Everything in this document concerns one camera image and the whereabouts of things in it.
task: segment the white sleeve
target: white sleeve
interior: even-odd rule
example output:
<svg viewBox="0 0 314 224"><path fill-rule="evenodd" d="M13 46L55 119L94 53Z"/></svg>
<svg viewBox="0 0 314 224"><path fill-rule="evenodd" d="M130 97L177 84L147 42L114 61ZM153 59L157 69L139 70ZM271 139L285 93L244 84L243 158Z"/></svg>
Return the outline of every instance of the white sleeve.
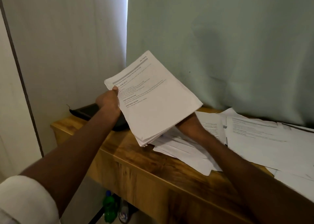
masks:
<svg viewBox="0 0 314 224"><path fill-rule="evenodd" d="M20 224L56 224L59 221L56 203L47 190L36 180L21 175L0 184L0 210Z"/></svg>

